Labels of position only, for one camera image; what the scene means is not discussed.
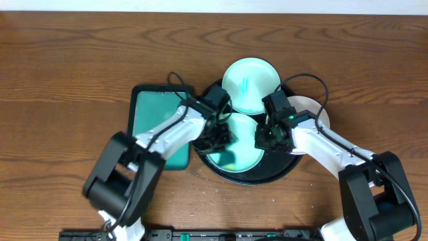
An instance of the wood grain surface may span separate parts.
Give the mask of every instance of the wood grain surface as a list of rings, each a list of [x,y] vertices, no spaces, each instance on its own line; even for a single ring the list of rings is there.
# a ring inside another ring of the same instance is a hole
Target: wood grain surface
[[[3,12],[0,240],[99,228],[82,184],[108,139],[126,128],[132,87],[165,84],[174,70],[201,93],[245,57],[268,60],[282,78],[325,79],[332,129],[396,153],[428,222],[428,17]],[[290,86],[324,98],[311,79]],[[191,153],[185,171],[162,174],[143,218],[177,229],[282,229],[341,215],[337,180],[310,157],[279,181],[244,186]]]

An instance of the round black tray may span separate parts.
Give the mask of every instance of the round black tray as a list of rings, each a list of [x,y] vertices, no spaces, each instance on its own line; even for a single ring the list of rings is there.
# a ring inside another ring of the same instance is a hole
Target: round black tray
[[[222,79],[216,81],[214,84],[209,86],[203,93],[206,95],[208,90],[215,84],[221,86]],[[289,89],[287,86],[283,86],[282,90],[286,93],[287,96],[295,95],[294,92]],[[257,123],[264,123],[266,120],[266,114],[257,114],[249,115]],[[202,162],[210,168],[214,173],[218,174],[220,177],[232,181],[234,183],[244,184],[244,185],[259,185],[269,183],[279,178],[282,178],[287,173],[289,173],[300,161],[302,155],[291,155],[283,151],[266,151],[263,154],[260,162],[253,168],[248,171],[243,171],[241,173],[231,173],[224,171],[218,168],[216,165],[212,164],[203,153],[198,153],[198,156],[201,158]]]

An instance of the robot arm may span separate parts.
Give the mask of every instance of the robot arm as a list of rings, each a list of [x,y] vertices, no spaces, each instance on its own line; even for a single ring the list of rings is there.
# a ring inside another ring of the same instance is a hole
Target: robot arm
[[[403,195],[372,165],[320,133],[313,113],[307,110],[296,113],[283,91],[266,96],[263,103],[270,123],[257,127],[256,147],[307,153],[339,180],[344,217],[321,227],[320,233],[325,241],[384,240],[415,224]],[[321,120],[318,124],[323,127],[324,133],[343,147],[353,149],[365,159],[380,165],[415,202],[396,155],[391,152],[375,155],[337,135]],[[370,187],[374,185],[384,186],[385,191],[373,197]]]
[[[201,149],[222,151],[230,142],[227,124],[219,121],[230,96],[214,86],[204,98],[188,97],[176,113],[136,138],[116,133],[84,184],[84,195],[99,210],[117,241],[139,241],[144,235],[141,214],[147,209],[168,159],[184,144],[198,139]],[[133,180],[116,169],[136,171]]]

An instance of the plate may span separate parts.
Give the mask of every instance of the plate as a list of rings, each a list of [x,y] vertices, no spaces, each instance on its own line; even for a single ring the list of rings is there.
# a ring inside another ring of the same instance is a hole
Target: plate
[[[272,65],[258,58],[245,58],[227,69],[221,87],[229,93],[234,110],[255,115],[265,112],[261,100],[280,82],[280,76]]]
[[[256,166],[263,157],[264,150],[254,147],[257,122],[251,117],[232,113],[227,119],[232,133],[231,144],[225,153],[208,154],[208,160],[221,170],[239,173]]]

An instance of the teal tablet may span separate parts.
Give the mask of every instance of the teal tablet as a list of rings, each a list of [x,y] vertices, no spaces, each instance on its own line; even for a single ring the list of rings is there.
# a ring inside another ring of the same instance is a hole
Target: teal tablet
[[[147,132],[175,113],[181,99],[186,98],[186,86],[138,85],[132,90],[128,135]],[[181,147],[165,163],[165,170],[184,170],[189,164],[189,144]]]

